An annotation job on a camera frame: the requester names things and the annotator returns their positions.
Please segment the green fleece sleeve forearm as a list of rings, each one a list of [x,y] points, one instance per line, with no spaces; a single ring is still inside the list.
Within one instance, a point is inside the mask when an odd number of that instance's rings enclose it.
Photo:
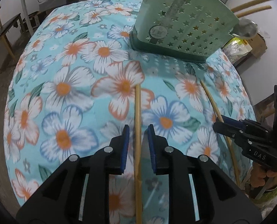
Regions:
[[[275,208],[277,204],[277,187],[272,188],[271,190],[266,190],[262,197],[258,200],[251,198],[250,180],[247,180],[245,183],[245,192],[249,199],[254,203],[254,205],[260,210],[262,218],[265,219],[271,211]]]

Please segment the right hand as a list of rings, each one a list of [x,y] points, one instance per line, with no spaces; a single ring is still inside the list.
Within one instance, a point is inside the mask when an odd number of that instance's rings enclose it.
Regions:
[[[250,184],[254,188],[262,187],[266,184],[265,178],[273,178],[273,181],[267,185],[268,189],[277,186],[277,172],[271,170],[265,171],[262,166],[253,162],[253,168],[250,175]]]

